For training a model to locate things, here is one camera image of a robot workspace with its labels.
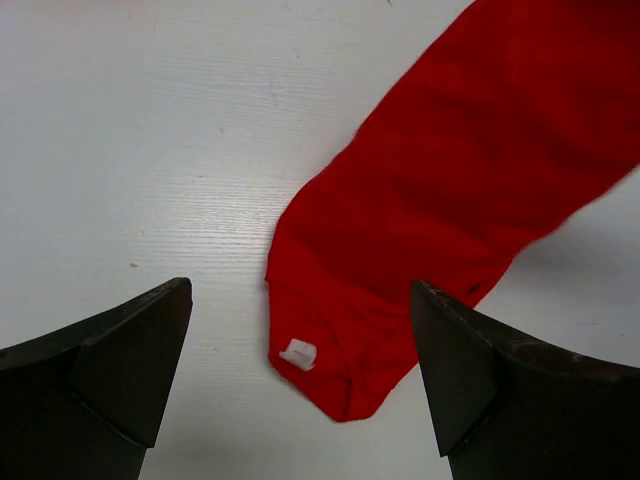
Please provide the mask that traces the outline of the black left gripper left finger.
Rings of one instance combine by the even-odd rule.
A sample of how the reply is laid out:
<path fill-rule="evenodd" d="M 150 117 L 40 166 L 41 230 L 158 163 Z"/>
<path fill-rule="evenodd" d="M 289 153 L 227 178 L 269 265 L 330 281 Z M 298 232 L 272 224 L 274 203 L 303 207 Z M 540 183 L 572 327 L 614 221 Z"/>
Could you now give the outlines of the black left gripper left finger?
<path fill-rule="evenodd" d="M 192 284 L 178 277 L 2 349 L 2 478 L 138 478 L 157 441 L 192 306 Z"/>

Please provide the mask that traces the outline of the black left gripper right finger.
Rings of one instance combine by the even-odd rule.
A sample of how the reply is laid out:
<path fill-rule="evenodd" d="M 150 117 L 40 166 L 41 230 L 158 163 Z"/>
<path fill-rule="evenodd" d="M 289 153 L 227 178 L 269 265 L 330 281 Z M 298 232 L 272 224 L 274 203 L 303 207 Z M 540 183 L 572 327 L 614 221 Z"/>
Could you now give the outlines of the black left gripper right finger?
<path fill-rule="evenodd" d="M 456 479 L 639 475 L 639 371 L 503 324 L 417 281 L 410 321 Z"/>

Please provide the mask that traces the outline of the red t shirt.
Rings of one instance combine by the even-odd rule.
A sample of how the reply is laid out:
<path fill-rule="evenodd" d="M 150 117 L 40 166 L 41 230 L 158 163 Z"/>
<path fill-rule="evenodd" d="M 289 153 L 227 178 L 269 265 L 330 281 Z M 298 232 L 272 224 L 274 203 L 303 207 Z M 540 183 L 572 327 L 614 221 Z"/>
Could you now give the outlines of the red t shirt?
<path fill-rule="evenodd" d="M 416 365 L 411 284 L 468 306 L 639 163 L 635 1 L 475 1 L 281 215 L 268 358 L 337 422 Z"/>

